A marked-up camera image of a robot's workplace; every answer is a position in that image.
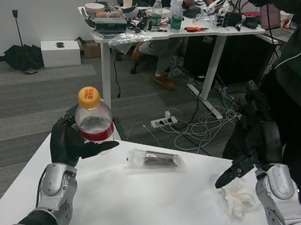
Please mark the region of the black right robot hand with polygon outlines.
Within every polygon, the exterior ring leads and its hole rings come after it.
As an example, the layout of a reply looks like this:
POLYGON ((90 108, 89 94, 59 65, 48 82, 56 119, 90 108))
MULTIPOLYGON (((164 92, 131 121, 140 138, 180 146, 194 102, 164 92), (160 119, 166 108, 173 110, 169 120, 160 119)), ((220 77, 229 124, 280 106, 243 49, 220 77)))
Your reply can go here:
POLYGON ((241 118, 236 122, 222 155, 232 160, 232 165, 215 182, 217 189, 235 178, 242 178, 254 167, 282 161, 279 129, 270 114, 267 99, 252 80, 246 87, 246 94, 238 98, 241 118))

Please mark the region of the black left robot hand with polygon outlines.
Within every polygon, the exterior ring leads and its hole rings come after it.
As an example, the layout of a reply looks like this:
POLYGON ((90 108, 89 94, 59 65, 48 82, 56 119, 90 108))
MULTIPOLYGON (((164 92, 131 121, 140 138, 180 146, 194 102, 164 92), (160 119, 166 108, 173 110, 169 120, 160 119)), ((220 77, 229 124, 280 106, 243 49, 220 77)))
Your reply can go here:
POLYGON ((117 141, 85 142, 78 129, 75 129, 77 107, 78 105, 74 105, 69 108, 52 127, 50 155, 53 163, 63 163, 75 167, 79 158, 86 159, 97 156, 119 145, 117 141))

